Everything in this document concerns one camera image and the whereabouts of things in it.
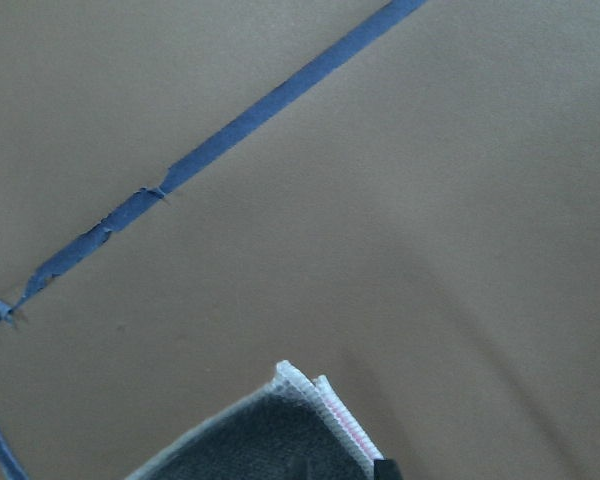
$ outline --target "brown surface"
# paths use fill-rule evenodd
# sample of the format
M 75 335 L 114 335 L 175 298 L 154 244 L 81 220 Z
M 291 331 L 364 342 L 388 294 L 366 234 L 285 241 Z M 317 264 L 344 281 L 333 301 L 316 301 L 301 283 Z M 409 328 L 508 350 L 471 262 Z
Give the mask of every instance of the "brown surface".
M 34 480 L 121 478 L 281 358 L 405 472 L 600 479 L 600 2 L 431 1 L 25 313 Z

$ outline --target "torn tape edge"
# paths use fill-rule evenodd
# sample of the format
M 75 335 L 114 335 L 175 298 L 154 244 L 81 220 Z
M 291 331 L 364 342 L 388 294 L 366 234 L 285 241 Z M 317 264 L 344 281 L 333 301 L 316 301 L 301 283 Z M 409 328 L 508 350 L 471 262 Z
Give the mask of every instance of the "torn tape edge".
M 12 314 L 54 278 L 64 275 L 119 232 L 194 175 L 257 130 L 287 105 L 342 66 L 375 39 L 420 7 L 426 0 L 392 0 L 366 20 L 322 51 L 285 82 L 265 94 L 234 120 L 207 138 L 198 147 L 172 164 L 160 186 L 142 188 L 131 195 L 88 232 L 40 265 L 29 277 L 20 300 L 9 308 L 0 308 L 0 321 L 11 321 Z

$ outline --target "white stitched edge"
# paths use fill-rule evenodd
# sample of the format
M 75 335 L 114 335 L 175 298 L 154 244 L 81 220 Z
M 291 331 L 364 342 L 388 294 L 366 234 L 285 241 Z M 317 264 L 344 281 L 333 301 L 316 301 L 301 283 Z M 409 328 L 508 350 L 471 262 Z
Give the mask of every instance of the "white stitched edge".
M 367 478 L 373 478 L 373 461 L 382 459 L 383 456 L 338 398 L 326 377 L 318 378 L 314 385 L 287 360 L 278 363 L 276 369 L 278 375 L 272 385 L 281 380 L 289 382 L 313 406 L 327 428 L 364 470 Z M 361 442 L 354 438 L 352 432 L 355 432 Z

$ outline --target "dark gray fabric piece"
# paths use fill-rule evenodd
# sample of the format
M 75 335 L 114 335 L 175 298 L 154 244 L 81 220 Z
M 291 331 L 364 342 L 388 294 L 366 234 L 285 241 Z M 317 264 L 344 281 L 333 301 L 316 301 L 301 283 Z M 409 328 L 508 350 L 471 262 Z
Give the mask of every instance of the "dark gray fabric piece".
M 127 480 L 371 480 L 382 454 L 326 377 L 289 362 L 249 397 L 184 434 Z
M 283 480 L 297 458 L 313 478 L 365 480 L 360 466 L 307 405 L 266 395 L 184 446 L 147 480 Z

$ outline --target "gray fabric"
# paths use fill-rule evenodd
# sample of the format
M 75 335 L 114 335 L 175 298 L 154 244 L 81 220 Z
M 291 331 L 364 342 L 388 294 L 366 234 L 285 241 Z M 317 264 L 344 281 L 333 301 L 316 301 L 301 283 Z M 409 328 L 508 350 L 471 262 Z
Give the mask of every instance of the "gray fabric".
M 293 369 L 286 362 L 281 365 L 279 369 Z M 343 436 L 325 424 L 321 407 L 278 373 L 273 382 L 185 434 L 128 480 L 286 480 L 302 473 L 298 465 L 303 463 L 316 479 L 368 479 L 343 445 Z

